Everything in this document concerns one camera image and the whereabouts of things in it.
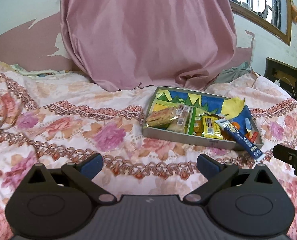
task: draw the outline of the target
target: snack package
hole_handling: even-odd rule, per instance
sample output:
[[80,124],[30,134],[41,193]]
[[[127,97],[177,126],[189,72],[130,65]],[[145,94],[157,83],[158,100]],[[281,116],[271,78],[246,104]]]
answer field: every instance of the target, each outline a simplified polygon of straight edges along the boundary
[[191,111],[190,106],[179,105],[176,111],[177,118],[173,119],[170,125],[168,126],[168,131],[186,133],[186,123]]
[[250,140],[250,142],[254,143],[258,136],[258,132],[247,133],[245,136],[248,140]]
[[146,118],[146,127],[167,128],[170,123],[178,118],[178,108],[168,107],[159,111],[154,111]]
[[202,136],[202,119],[201,114],[204,111],[201,111],[200,108],[192,107],[191,114],[189,117],[187,134]]
[[218,118],[214,116],[202,115],[202,136],[206,138],[221,139],[224,137],[221,134],[221,129],[217,123],[215,123]]
[[219,119],[215,121],[224,131],[228,132],[238,144],[240,144],[250,156],[257,162],[265,158],[265,154],[250,142],[239,130],[237,130],[228,120]]
[[223,130],[222,128],[221,128],[221,134],[222,134],[222,136],[224,137],[224,139],[225,139],[226,141],[235,141],[235,140],[233,139],[233,137],[230,136],[230,134],[229,134],[227,131]]
[[248,118],[245,118],[245,127],[246,127],[247,133],[252,132],[252,126],[250,125],[250,119]]

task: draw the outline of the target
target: screw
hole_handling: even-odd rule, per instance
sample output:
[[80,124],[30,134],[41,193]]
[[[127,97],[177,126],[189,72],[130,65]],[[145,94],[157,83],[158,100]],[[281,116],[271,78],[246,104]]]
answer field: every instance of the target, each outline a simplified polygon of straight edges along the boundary
[[112,194],[102,194],[98,197],[101,202],[112,202],[114,200],[114,196]]
[[189,202],[198,202],[200,201],[202,198],[200,195],[197,194],[188,194],[185,199]]

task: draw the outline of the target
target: pink satin cloth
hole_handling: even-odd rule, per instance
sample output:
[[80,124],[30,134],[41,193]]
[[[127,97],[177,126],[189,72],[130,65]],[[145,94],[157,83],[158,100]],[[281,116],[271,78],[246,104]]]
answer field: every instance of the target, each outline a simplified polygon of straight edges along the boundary
[[202,90],[236,49],[228,0],[61,0],[61,30],[74,62],[109,92]]

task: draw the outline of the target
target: blue gripper pad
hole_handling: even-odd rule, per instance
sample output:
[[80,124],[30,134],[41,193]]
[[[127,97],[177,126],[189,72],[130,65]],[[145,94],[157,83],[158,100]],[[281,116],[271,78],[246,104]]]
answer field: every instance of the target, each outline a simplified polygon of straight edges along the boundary
[[81,173],[88,179],[92,180],[103,168],[103,158],[99,154],[94,159],[84,164],[81,168]]
[[197,157],[197,169],[208,180],[221,171],[219,166],[204,158],[203,155]]

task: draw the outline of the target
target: packaged biscuit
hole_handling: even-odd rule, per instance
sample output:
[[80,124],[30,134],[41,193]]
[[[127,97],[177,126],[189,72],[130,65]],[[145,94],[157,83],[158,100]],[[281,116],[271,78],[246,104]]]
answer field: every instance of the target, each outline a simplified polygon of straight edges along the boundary
[[177,118],[172,120],[167,130],[178,133],[186,133],[186,124],[189,118],[190,111],[190,106],[179,105],[176,111]]
[[221,129],[217,123],[215,123],[218,118],[214,116],[207,116],[207,115],[202,115],[202,136],[206,138],[213,138],[213,139],[221,139],[223,140],[223,136],[221,134]]
[[177,107],[168,107],[154,111],[146,118],[146,127],[167,128],[170,123],[178,118]]

